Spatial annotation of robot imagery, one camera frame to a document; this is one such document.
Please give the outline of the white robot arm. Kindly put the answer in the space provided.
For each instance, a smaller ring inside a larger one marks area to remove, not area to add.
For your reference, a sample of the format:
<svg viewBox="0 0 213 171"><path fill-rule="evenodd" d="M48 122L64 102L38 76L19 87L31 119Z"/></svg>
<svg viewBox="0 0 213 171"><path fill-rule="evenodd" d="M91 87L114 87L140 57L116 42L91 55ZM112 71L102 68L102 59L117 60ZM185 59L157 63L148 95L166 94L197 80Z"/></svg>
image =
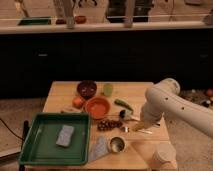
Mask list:
<svg viewBox="0 0 213 171"><path fill-rule="evenodd" d="M145 92L146 102L141 108L143 119L156 123L163 113L173 114L213 138L213 110L187 101L179 93L180 85L172 78L150 86Z"/></svg>

